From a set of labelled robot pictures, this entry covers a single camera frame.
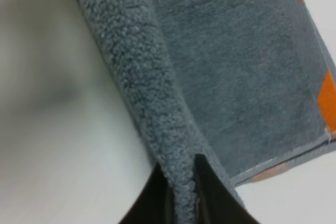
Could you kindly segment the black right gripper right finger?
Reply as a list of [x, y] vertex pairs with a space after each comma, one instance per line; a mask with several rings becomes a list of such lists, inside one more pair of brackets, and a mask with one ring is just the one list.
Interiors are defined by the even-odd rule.
[[195, 156], [194, 175], [197, 223], [258, 224], [222, 184], [202, 154]]

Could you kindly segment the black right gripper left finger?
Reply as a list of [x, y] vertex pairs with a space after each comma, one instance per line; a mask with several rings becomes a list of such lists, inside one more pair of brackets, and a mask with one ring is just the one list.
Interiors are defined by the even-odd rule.
[[174, 195], [159, 164], [121, 224], [168, 224], [174, 222]]

